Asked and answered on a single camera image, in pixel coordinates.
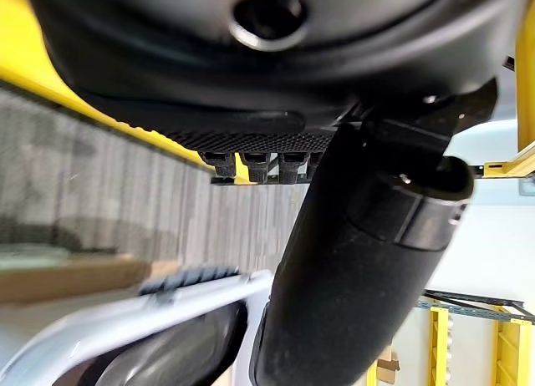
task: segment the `black mesh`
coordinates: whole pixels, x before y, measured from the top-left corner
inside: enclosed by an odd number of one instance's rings
[[[169,138],[203,152],[323,152],[334,132],[299,134],[174,133]]]

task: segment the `gray floor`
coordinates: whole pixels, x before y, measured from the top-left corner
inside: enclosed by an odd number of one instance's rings
[[[0,242],[273,269],[306,186],[211,173],[0,88]]]

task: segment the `black cylindrical tube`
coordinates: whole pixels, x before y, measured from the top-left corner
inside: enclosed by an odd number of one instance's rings
[[[436,170],[387,173],[375,163],[384,153],[352,125],[334,136],[275,276],[253,384],[349,386],[415,305],[473,178],[450,157]]]

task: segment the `black plastic housing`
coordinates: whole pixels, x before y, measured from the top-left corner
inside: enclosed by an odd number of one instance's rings
[[[364,2],[374,0],[355,0],[354,9]],[[199,151],[322,152],[311,133],[361,100],[481,87],[505,59],[527,0],[430,0],[371,33],[281,53],[210,43],[116,0],[31,3],[62,79],[115,119]],[[223,133],[252,143],[217,150],[197,142]],[[288,150],[274,137],[259,149],[265,139],[257,135],[265,134],[303,135],[303,142]]]
[[[375,166],[381,153],[350,124],[325,152],[257,335],[257,386],[354,384],[441,259],[472,193],[470,169],[446,157],[434,172],[389,174]]]

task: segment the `brown cardboard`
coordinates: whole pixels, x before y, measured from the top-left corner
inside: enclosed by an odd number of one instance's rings
[[[0,271],[0,304],[44,302],[134,286],[150,263],[98,254],[73,255],[63,266]]]
[[[395,372],[400,370],[400,360],[398,354],[392,352],[392,359],[386,361],[383,359],[377,360],[377,379],[388,384],[394,384]]]
[[[377,357],[377,359],[390,361],[392,359],[392,346],[386,346],[382,353],[379,355],[379,357]]]
[[[377,379],[388,384],[395,383],[395,371],[377,367]]]

